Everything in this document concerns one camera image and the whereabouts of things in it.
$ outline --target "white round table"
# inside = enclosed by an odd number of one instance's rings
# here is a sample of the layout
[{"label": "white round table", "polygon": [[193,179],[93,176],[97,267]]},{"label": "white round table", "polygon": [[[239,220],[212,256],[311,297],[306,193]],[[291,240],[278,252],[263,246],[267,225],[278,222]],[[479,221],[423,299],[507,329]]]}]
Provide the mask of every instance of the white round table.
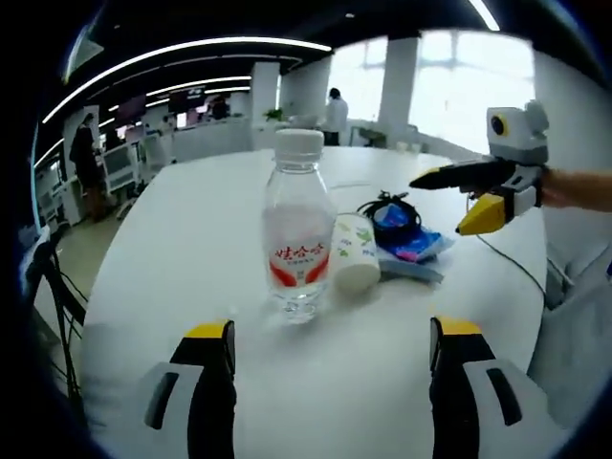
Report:
[{"label": "white round table", "polygon": [[[442,284],[380,284],[357,301],[330,298],[302,326],[266,304],[260,212],[269,150],[164,169],[121,225],[85,318],[82,391],[104,442],[121,400],[168,361],[201,322],[236,322],[237,458],[430,457],[429,318],[476,322],[498,358],[526,370],[542,314],[537,286],[475,237],[454,234],[466,197],[410,190],[424,224],[455,238],[440,256]],[[380,189],[407,190],[445,158],[380,149],[326,148],[321,173],[339,211]],[[542,214],[532,209],[487,236],[544,285]]]}]

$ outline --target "person in white shirt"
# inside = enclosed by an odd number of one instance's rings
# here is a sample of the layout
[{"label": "person in white shirt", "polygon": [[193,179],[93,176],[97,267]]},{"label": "person in white shirt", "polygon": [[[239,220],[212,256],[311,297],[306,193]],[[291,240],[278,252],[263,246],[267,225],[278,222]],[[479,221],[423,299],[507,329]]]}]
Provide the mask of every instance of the person in white shirt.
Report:
[{"label": "person in white shirt", "polygon": [[323,134],[325,135],[325,145],[339,146],[340,132],[346,130],[348,120],[348,104],[340,96],[338,88],[329,91],[329,103],[327,104],[327,114]]}]

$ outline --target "plastic bottle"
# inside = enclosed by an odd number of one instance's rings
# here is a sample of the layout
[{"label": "plastic bottle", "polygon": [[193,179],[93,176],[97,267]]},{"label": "plastic bottle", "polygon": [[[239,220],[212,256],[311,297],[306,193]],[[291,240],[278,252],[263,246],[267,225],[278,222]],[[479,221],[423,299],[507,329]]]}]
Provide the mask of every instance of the plastic bottle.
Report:
[{"label": "plastic bottle", "polygon": [[264,252],[273,301],[291,323],[310,320],[327,284],[336,221],[318,173],[323,135],[314,130],[276,132],[276,167],[266,186]]}]

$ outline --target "person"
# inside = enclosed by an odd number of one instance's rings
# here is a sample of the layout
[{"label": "person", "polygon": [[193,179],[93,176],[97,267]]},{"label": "person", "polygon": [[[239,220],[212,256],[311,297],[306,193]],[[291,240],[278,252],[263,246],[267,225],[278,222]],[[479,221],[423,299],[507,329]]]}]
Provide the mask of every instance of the person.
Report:
[{"label": "person", "polygon": [[230,106],[226,98],[219,96],[212,103],[212,117],[214,120],[222,120],[230,115]]},{"label": "person", "polygon": [[160,131],[160,135],[163,136],[165,134],[172,134],[175,129],[176,124],[174,122],[174,119],[169,115],[165,115],[162,118],[162,121],[160,122],[160,128],[158,129]]},{"label": "person", "polygon": [[122,141],[117,135],[117,129],[112,128],[110,131],[108,131],[108,133],[106,134],[106,145],[104,146],[106,151],[110,151],[113,148],[117,148],[119,145],[122,144],[124,144],[124,141]]},{"label": "person", "polygon": [[542,201],[551,208],[612,212],[612,171],[547,169],[542,177]]},{"label": "person", "polygon": [[94,115],[88,113],[78,126],[70,148],[70,161],[75,164],[78,181],[85,191],[85,206],[95,222],[105,216],[105,200],[102,193],[102,174],[96,162],[96,151],[91,124]]},{"label": "person", "polygon": [[329,91],[329,103],[327,104],[327,114],[325,116],[323,131],[325,145],[340,145],[340,133],[346,130],[347,121],[348,104],[340,96],[339,89],[332,88]]}]

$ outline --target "white paper cup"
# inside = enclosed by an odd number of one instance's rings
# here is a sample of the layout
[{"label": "white paper cup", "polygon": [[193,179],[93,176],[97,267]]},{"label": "white paper cup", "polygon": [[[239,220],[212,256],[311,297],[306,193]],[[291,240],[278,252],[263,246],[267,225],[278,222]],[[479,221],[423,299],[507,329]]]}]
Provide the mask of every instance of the white paper cup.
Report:
[{"label": "white paper cup", "polygon": [[358,213],[336,219],[330,256],[330,273],[336,287],[347,294],[365,292],[381,279],[372,222]]}]

